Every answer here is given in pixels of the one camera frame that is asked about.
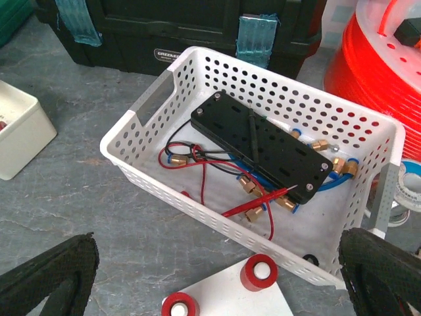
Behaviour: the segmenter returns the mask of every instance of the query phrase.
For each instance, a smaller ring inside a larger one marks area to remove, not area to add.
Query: green plastic container
[[[10,40],[32,11],[29,0],[0,0],[0,47]]]

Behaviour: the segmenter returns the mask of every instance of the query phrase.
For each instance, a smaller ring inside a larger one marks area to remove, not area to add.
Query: red tubing coil
[[[183,303],[187,306],[187,316],[199,316],[199,304],[190,295],[183,292],[176,292],[167,297],[162,305],[161,315],[171,316],[171,310],[177,303]]]
[[[261,280],[255,276],[254,268],[260,263],[266,263],[270,267],[269,277]],[[258,254],[250,257],[240,272],[240,280],[246,289],[252,292],[258,292],[272,286],[278,278],[278,267],[275,261],[269,256]]]
[[[383,62],[355,14],[326,72],[324,87],[329,93],[401,121],[407,130],[403,157],[421,161],[421,95]]]

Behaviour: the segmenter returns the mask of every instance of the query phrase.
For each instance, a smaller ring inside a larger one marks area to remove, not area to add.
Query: red ring
[[[161,315],[171,316],[171,309],[177,303],[184,303],[187,306],[187,316],[199,316],[199,305],[190,295],[183,292],[176,292],[167,297],[162,305]]]
[[[254,268],[257,263],[264,262],[270,268],[269,277],[261,280],[255,276]],[[240,280],[246,289],[258,292],[272,286],[278,278],[278,267],[268,255],[257,254],[249,258],[240,272]]]

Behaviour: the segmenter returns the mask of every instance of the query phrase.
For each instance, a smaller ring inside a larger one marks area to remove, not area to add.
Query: red probe
[[[297,185],[294,185],[290,188],[283,188],[283,189],[279,189],[276,191],[272,191],[268,194],[266,194],[265,196],[260,197],[259,199],[254,199],[253,201],[244,203],[242,205],[239,205],[237,207],[234,207],[233,209],[230,209],[229,211],[226,211],[225,213],[222,214],[222,216],[225,217],[231,217],[243,212],[246,212],[250,209],[254,209],[256,207],[259,207],[260,205],[272,201],[273,199],[277,199],[280,196],[284,196],[286,195],[290,190],[296,188]]]

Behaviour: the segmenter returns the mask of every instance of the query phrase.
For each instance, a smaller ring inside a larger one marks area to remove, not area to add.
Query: gray floor
[[[299,79],[321,87],[332,51],[309,59]],[[65,239],[95,232],[101,263],[86,315],[160,315],[162,298],[251,255],[130,184],[99,152],[109,128],[154,77],[72,62],[32,17],[0,49],[0,79],[36,96],[59,135],[15,179],[0,181],[0,274]],[[387,239],[414,251],[412,216]],[[344,291],[280,270],[294,315],[355,315]]]

